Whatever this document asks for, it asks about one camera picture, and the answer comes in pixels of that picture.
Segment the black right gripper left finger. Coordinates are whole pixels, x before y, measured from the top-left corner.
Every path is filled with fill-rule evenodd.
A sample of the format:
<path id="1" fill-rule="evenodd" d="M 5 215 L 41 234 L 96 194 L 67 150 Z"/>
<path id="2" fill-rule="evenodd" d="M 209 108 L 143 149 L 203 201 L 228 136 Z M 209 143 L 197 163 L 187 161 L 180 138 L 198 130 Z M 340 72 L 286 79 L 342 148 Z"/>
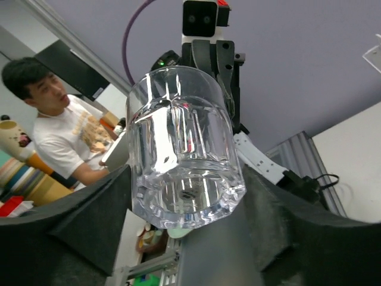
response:
<path id="1" fill-rule="evenodd" d="M 98 182 L 17 218 L 1 219 L 1 285 L 104 285 L 113 274 L 131 171 Z"/>

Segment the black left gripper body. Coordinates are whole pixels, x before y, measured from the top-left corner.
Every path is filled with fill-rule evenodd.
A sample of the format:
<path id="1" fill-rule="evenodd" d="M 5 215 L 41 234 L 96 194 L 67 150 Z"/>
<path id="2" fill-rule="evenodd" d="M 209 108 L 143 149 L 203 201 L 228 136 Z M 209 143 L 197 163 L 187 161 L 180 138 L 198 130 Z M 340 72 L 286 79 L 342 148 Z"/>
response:
<path id="1" fill-rule="evenodd" d="M 224 102 L 232 123 L 233 133 L 249 130 L 241 123 L 240 67 L 245 54 L 235 52 L 235 43 L 227 40 L 193 40 L 182 45 L 182 54 L 173 50 L 164 53 L 152 65 L 151 71 L 162 67 L 188 66 L 202 70 L 213 77 L 223 91 Z"/>

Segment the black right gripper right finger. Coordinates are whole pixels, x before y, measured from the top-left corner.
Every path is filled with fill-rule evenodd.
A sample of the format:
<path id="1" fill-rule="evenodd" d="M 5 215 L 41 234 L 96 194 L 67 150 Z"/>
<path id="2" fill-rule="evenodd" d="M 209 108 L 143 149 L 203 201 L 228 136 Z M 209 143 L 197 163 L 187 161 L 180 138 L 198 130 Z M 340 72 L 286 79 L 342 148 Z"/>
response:
<path id="1" fill-rule="evenodd" d="M 380 224 L 335 215 L 244 166 L 243 199 L 264 285 L 380 285 Z"/>

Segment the clear drinking glass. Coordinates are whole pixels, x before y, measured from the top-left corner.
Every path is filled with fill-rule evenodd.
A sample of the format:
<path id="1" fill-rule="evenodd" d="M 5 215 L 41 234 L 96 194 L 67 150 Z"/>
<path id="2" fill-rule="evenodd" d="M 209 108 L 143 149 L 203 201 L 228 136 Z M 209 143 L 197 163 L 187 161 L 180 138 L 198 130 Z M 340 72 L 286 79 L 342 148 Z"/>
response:
<path id="1" fill-rule="evenodd" d="M 146 74 L 126 101 L 132 210 L 162 229 L 230 215 L 246 193 L 221 87 L 186 66 Z"/>

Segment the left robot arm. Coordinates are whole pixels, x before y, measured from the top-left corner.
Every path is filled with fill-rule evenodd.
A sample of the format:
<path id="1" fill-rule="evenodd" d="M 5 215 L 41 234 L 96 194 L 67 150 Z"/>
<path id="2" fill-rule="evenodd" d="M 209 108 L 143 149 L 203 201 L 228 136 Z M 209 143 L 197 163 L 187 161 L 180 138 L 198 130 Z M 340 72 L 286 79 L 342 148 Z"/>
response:
<path id="1" fill-rule="evenodd" d="M 212 76 L 223 91 L 239 158 L 279 188 L 311 204 L 317 203 L 320 199 L 317 180 L 308 176 L 302 178 L 268 158 L 251 142 L 248 129 L 241 123 L 239 72 L 245 62 L 245 54 L 237 53 L 232 41 L 222 40 L 216 43 L 193 40 L 183 46 L 182 52 L 184 58 L 173 50 L 167 51 L 154 62 L 151 70 L 184 65 Z"/>

